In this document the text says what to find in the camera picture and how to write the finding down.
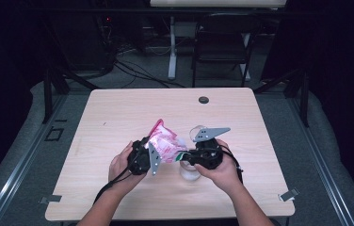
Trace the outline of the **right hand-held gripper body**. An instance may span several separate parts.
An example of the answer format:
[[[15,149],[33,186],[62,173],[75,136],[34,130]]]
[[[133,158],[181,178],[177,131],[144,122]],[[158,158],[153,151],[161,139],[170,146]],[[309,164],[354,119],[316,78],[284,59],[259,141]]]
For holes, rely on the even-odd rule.
[[[192,141],[195,143],[195,150],[192,154],[192,164],[199,164],[208,170],[214,170],[220,165],[223,158],[223,151],[218,145],[216,137],[229,131],[229,127],[194,127],[192,129]]]

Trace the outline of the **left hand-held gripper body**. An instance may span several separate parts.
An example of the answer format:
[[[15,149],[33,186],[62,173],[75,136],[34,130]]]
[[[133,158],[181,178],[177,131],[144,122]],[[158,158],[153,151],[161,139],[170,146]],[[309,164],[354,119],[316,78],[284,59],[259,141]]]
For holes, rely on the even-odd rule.
[[[146,174],[149,170],[154,176],[160,166],[162,157],[149,141],[149,137],[133,142],[133,150],[128,158],[128,170],[133,175]]]

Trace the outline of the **clear glass jar with handle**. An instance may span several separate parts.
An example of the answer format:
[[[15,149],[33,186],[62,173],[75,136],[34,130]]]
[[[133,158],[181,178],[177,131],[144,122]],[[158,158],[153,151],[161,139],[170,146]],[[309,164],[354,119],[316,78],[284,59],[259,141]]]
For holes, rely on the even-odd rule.
[[[194,140],[201,129],[204,129],[203,125],[198,125],[190,130],[189,137]],[[201,177],[201,174],[191,166],[187,161],[180,162],[180,175],[187,181],[196,181]]]

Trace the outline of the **pink and white plastic bag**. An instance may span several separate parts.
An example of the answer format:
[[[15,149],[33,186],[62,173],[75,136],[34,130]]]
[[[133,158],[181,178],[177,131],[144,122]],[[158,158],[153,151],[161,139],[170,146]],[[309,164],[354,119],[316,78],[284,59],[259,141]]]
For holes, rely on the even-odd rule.
[[[152,143],[165,163],[182,161],[188,150],[185,142],[168,129],[162,119],[156,122],[149,133],[149,142]]]

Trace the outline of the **person's left hand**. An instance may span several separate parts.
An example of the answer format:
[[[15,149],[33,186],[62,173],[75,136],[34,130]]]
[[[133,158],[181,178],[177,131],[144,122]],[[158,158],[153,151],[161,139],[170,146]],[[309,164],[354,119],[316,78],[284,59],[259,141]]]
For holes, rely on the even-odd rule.
[[[126,171],[128,165],[128,156],[133,151],[133,142],[130,141],[126,147],[116,155],[109,165],[108,181],[116,181],[111,187],[112,191],[125,196],[145,177],[141,175],[129,175]]]

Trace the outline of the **person's right hand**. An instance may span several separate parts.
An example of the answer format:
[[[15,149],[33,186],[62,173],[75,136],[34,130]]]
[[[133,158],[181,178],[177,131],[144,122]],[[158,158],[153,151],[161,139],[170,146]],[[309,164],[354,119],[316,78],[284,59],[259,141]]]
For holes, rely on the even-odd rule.
[[[218,145],[224,151],[223,160],[216,169],[207,169],[202,165],[196,164],[195,169],[204,177],[213,181],[213,183],[230,198],[240,194],[244,190],[240,182],[236,164],[233,159],[227,155],[228,144],[221,139],[217,140]]]

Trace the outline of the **grey tape piece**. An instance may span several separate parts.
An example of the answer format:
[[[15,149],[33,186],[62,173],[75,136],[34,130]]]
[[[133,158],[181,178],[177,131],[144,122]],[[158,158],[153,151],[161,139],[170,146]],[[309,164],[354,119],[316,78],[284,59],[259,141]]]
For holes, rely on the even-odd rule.
[[[293,201],[295,197],[299,194],[299,191],[296,188],[286,191],[283,194],[279,195],[279,199],[283,202]]]
[[[49,204],[50,202],[60,202],[62,196],[61,195],[48,195],[40,198],[40,204]]]

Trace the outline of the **white desk leg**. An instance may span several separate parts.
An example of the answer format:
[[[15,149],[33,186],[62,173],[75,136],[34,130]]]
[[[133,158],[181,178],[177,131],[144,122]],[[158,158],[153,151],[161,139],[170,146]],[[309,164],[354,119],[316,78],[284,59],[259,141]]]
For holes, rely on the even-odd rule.
[[[243,41],[244,41],[244,46],[248,47],[249,44],[249,33],[244,33],[242,35]],[[245,79],[246,82],[249,82],[251,77],[249,74],[249,61],[246,59],[244,64],[240,65],[240,70],[242,73],[243,78]]]
[[[173,17],[170,18],[169,37],[170,37],[170,55],[169,55],[168,79],[174,80],[176,78],[177,55],[176,55],[175,21]]]

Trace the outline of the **black metal stand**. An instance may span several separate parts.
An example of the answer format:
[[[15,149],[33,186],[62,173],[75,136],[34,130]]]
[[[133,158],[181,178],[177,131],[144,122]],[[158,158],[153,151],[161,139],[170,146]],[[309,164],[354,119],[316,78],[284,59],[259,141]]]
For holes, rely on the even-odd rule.
[[[299,102],[299,118],[305,127],[309,126],[308,123],[308,98],[309,98],[309,75],[304,69],[294,69],[293,71],[286,73],[285,75],[272,79],[266,82],[261,87],[254,90],[256,94],[263,93],[283,81],[287,81],[288,84],[283,91],[283,95],[286,98],[295,98],[300,92]]]
[[[67,78],[90,90],[98,88],[98,86],[91,84],[89,81],[69,70],[66,70],[65,68],[49,68],[43,76],[45,106],[43,123],[47,123],[53,115],[53,89],[55,89],[61,95],[67,95],[70,92],[71,89],[66,82]]]

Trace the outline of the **black folding chair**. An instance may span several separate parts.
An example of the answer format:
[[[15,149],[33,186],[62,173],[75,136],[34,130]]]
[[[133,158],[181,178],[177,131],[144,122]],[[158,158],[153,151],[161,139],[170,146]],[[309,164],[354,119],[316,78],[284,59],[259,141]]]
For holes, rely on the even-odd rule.
[[[250,63],[255,37],[262,28],[260,18],[251,14],[211,13],[199,19],[195,28],[193,57],[191,61],[192,87],[196,87],[197,64]],[[249,33],[248,47],[242,35]],[[241,86],[245,85],[241,73]]]

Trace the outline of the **grey box under desk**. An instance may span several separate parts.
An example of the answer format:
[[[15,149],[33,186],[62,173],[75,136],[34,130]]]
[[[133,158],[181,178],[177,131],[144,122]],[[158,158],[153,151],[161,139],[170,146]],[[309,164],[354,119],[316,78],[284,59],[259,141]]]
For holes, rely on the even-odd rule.
[[[195,22],[176,22],[174,25],[174,33],[176,37],[194,38],[195,28]]]

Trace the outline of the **white desk top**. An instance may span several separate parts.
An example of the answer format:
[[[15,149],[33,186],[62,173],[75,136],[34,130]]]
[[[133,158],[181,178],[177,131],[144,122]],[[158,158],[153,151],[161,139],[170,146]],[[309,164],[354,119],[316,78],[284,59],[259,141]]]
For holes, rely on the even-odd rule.
[[[283,8],[288,0],[150,0],[159,8]]]

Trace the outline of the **metal floor rail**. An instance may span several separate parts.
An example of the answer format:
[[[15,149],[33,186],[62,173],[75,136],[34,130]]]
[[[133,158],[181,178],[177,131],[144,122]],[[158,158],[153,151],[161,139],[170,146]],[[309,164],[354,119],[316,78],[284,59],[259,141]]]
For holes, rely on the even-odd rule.
[[[46,121],[41,119],[39,113],[43,100],[37,97],[33,101],[27,120],[0,164],[0,219],[38,154],[40,144],[50,131],[50,124],[66,100],[66,95],[56,97],[52,108],[53,112]]]
[[[309,145],[309,155],[314,162],[314,166],[318,172],[320,180],[325,188],[330,202],[334,208],[334,211],[341,222],[342,226],[354,226],[354,218],[347,208],[346,201],[342,195],[342,192],[336,185],[330,169],[320,152],[320,149],[314,139],[314,136],[309,127],[306,127],[301,117],[299,116],[299,106],[295,99],[288,98],[287,103],[294,114],[295,121],[300,128],[301,134],[305,137],[306,142]]]

